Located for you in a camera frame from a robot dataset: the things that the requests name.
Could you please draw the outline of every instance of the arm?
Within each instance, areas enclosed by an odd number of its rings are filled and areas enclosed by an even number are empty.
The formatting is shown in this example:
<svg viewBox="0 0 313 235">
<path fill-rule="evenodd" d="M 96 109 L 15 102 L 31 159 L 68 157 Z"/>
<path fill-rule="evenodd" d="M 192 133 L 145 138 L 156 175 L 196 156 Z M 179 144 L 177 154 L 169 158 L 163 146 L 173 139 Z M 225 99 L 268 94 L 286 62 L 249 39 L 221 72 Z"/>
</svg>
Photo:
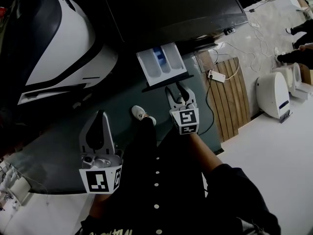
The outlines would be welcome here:
<svg viewBox="0 0 313 235">
<path fill-rule="evenodd" d="M 300 45 L 300 51 L 305 51 L 305 49 L 313 49 L 313 44 Z"/>
<path fill-rule="evenodd" d="M 94 197 L 91 209 L 89 211 L 89 215 L 94 218 L 101 218 L 108 209 L 109 197 L 111 194 L 100 195 L 97 194 Z"/>
<path fill-rule="evenodd" d="M 216 224 L 214 232 L 234 234 L 249 229 L 257 232 L 260 228 L 271 235 L 280 234 L 277 218 L 268 211 L 259 190 L 244 172 L 223 164 L 197 134 L 188 136 L 190 151 L 198 160 L 208 184 L 208 217 Z"/>
<path fill-rule="evenodd" d="M 215 156 L 196 133 L 188 135 L 188 139 L 192 155 L 199 161 L 204 175 L 208 175 L 212 170 L 222 164 L 222 161 Z"/>
</svg>

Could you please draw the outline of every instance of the wooden pallet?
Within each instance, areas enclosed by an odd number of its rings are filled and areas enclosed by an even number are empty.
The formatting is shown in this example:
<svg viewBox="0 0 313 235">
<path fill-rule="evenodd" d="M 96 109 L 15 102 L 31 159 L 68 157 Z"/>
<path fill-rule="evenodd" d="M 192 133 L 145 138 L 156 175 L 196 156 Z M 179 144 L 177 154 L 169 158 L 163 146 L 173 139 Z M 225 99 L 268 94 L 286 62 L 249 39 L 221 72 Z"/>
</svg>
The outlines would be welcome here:
<svg viewBox="0 0 313 235">
<path fill-rule="evenodd" d="M 232 58 L 218 63 L 214 71 L 231 77 L 239 65 L 238 58 Z M 221 142 L 238 135 L 238 129 L 250 122 L 250 108 L 246 93 L 246 85 L 239 67 L 238 72 L 224 83 L 210 81 L 209 103 L 212 107 L 215 123 Z"/>
</svg>

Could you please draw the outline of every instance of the white sneaker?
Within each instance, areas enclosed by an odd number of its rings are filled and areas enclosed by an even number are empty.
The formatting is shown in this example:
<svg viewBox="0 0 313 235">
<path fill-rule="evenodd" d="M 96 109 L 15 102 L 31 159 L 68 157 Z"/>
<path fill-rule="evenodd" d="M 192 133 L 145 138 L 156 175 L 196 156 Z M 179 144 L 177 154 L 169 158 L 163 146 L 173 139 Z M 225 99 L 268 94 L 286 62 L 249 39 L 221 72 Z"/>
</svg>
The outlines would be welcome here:
<svg viewBox="0 0 313 235">
<path fill-rule="evenodd" d="M 145 110 L 143 108 L 141 108 L 140 106 L 138 105 L 135 105 L 132 107 L 132 114 L 133 116 L 138 119 L 139 121 L 142 121 L 144 118 L 151 118 L 152 119 L 152 122 L 153 122 L 153 126 L 155 126 L 157 124 L 157 121 L 154 117 L 152 116 L 149 116 Z"/>
<path fill-rule="evenodd" d="M 280 53 L 280 51 L 279 51 L 279 49 L 278 49 L 277 47 L 274 48 L 274 54 L 275 54 L 275 59 L 276 59 L 276 61 L 277 61 L 278 63 L 281 63 L 281 62 L 278 61 L 278 59 L 277 59 L 277 57 L 278 57 L 279 55 L 281 55 L 281 53 Z"/>
</svg>

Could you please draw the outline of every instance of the white floor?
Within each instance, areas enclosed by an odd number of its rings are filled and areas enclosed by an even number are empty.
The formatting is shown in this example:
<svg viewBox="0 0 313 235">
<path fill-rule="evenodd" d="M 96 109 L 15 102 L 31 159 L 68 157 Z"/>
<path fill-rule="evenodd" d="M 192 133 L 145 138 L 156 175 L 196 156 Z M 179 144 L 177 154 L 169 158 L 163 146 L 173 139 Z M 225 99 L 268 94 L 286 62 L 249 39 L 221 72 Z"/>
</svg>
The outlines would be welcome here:
<svg viewBox="0 0 313 235">
<path fill-rule="evenodd" d="M 88 216 L 93 200 L 90 194 L 29 194 L 24 206 L 16 212 L 12 200 L 0 212 L 0 233 L 3 235 L 74 235 L 80 222 Z"/>
<path fill-rule="evenodd" d="M 283 124 L 261 115 L 240 128 L 219 155 L 258 187 L 283 235 L 308 235 L 313 228 L 313 99 L 299 102 L 291 101 L 293 114 Z"/>
<path fill-rule="evenodd" d="M 248 11 L 251 8 L 255 8 L 257 3 L 245 9 Z M 296 11 L 296 8 L 291 4 L 290 0 L 275 0 L 268 2 L 255 10 L 253 13 L 246 13 L 251 24 L 257 24 L 259 22 L 261 28 L 260 31 L 264 35 L 264 41 L 268 45 L 268 54 L 271 56 L 274 54 L 274 47 L 279 47 L 281 51 L 292 51 L 292 42 L 295 42 L 304 33 L 299 33 L 296 36 L 289 35 L 285 28 L 295 27 L 305 22 L 305 18 L 302 12 Z M 253 52 L 256 55 L 256 59 L 253 61 L 253 54 L 244 54 L 235 48 L 224 44 L 224 46 L 218 50 L 219 53 L 234 53 L 239 57 L 241 68 L 243 71 L 246 89 L 248 94 L 248 100 L 250 105 L 251 116 L 254 116 L 259 112 L 259 107 L 256 102 L 255 84 L 256 80 L 262 74 L 270 73 L 273 66 L 273 57 L 266 58 L 261 53 L 261 41 L 254 33 L 254 28 L 249 24 L 245 24 L 238 28 L 237 32 L 228 36 L 224 36 L 217 42 L 227 42 L 245 52 Z M 263 53 L 267 52 L 267 47 L 262 42 Z M 216 60 L 216 55 L 212 54 L 212 60 Z M 229 59 L 228 55 L 219 56 L 219 61 Z"/>
</svg>

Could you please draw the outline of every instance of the hand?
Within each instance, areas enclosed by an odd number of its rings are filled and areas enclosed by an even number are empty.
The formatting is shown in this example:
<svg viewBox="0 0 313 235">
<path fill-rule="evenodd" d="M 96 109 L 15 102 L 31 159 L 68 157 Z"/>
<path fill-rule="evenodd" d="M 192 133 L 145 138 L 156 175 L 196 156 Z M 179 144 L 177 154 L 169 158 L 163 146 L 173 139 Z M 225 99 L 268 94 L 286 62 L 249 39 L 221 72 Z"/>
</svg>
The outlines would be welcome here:
<svg viewBox="0 0 313 235">
<path fill-rule="evenodd" d="M 305 46 L 305 45 L 300 45 L 300 47 L 299 47 L 299 50 L 300 50 L 300 51 L 305 51 L 305 49 L 306 49 L 306 46 Z"/>
<path fill-rule="evenodd" d="M 94 218 L 101 218 L 105 213 L 110 213 L 108 199 L 111 194 L 96 194 L 94 197 L 89 215 Z"/>
<path fill-rule="evenodd" d="M 313 49 L 313 44 L 306 44 L 306 45 L 301 45 L 301 46 L 303 46 L 305 49 Z"/>
</svg>

